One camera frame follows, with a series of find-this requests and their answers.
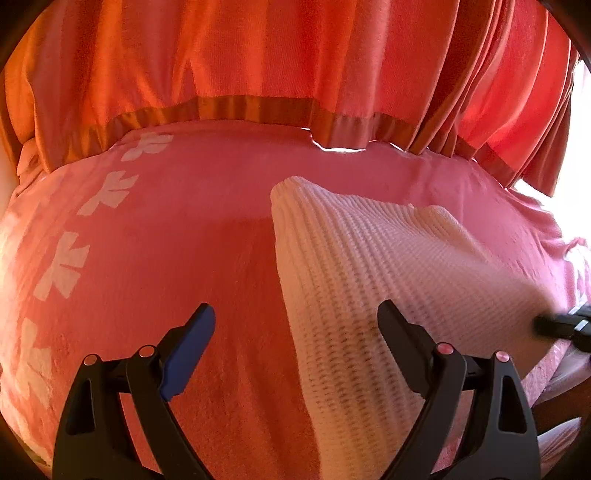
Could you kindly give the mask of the white red black knit sweater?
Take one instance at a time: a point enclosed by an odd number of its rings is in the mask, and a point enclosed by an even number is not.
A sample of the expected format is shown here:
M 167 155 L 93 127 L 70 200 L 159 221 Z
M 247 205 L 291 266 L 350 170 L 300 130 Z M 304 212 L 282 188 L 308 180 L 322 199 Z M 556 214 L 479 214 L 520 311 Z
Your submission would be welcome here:
M 301 177 L 276 184 L 270 201 L 322 478 L 379 478 L 422 407 L 379 331 L 384 300 L 462 353 L 508 352 L 527 398 L 539 398 L 566 351 L 533 332 L 553 300 L 445 208 L 337 194 Z

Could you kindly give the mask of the orange curtain with brown band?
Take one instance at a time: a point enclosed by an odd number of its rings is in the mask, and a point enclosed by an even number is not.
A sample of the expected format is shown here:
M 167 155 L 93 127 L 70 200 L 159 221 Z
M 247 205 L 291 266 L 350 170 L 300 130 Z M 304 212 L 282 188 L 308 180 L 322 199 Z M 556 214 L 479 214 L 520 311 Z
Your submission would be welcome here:
M 2 69 L 1 143 L 50 172 L 135 129 L 245 120 L 552 195 L 577 59 L 535 1 L 54 1 Z

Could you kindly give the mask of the pink floral bed blanket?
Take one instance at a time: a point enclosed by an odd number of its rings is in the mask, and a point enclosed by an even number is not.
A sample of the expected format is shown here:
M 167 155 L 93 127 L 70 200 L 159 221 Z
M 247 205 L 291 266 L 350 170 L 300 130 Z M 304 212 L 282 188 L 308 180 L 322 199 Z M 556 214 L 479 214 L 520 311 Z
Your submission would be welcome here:
M 44 460 L 84 356 L 134 353 L 211 304 L 211 344 L 172 403 L 218 479 L 325 479 L 276 264 L 270 193 L 325 190 L 441 206 L 552 310 L 590 296 L 590 251 L 476 163 L 307 131 L 188 122 L 126 135 L 21 190 L 1 222 L 1 411 Z

